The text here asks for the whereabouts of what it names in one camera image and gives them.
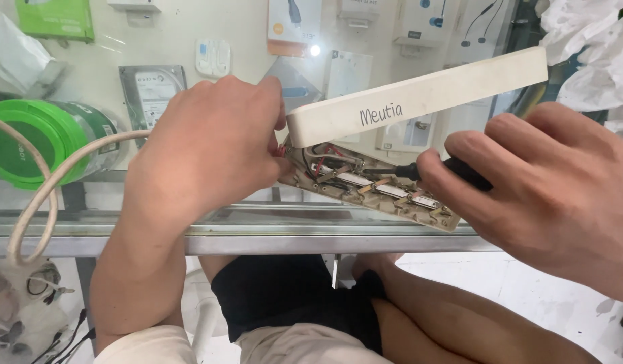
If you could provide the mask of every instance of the green container lid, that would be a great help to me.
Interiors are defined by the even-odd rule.
[[[71,114],[39,100],[0,102],[0,120],[20,132],[37,148],[51,171],[87,144],[87,136]],[[89,163],[83,158],[60,184],[82,176]],[[0,130],[0,177],[18,188],[36,190],[44,177],[32,156],[11,136]]]

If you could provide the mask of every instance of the black screwdriver handle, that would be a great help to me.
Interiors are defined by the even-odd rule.
[[[493,188],[493,185],[481,174],[477,173],[475,169],[472,169],[468,164],[462,162],[458,158],[450,158],[444,161],[446,168],[453,171],[460,178],[470,183],[473,187],[482,192],[488,192]],[[417,169],[417,163],[412,163],[408,166],[398,166],[395,170],[397,177],[409,178],[411,181],[420,181],[419,170]]]

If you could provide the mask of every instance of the green product box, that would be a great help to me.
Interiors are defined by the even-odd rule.
[[[93,41],[89,0],[15,0],[20,29],[38,38]]]

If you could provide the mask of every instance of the black shorts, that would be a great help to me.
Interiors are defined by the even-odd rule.
[[[384,299],[385,291],[374,271],[366,271],[351,289],[333,289],[320,255],[245,255],[224,267],[210,286],[231,343],[260,327],[313,323],[352,335],[382,355],[370,299]]]

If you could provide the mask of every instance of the screwdriver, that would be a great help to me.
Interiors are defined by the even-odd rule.
[[[453,171],[460,178],[470,183],[473,187],[482,192],[488,192],[493,188],[493,185],[477,173],[475,169],[472,169],[468,164],[462,162],[458,158],[450,158],[444,161],[446,168]],[[421,181],[419,176],[419,170],[417,169],[417,163],[412,163],[408,166],[397,166],[393,169],[364,169],[365,173],[372,174],[394,174],[397,177],[408,178],[411,181]]]

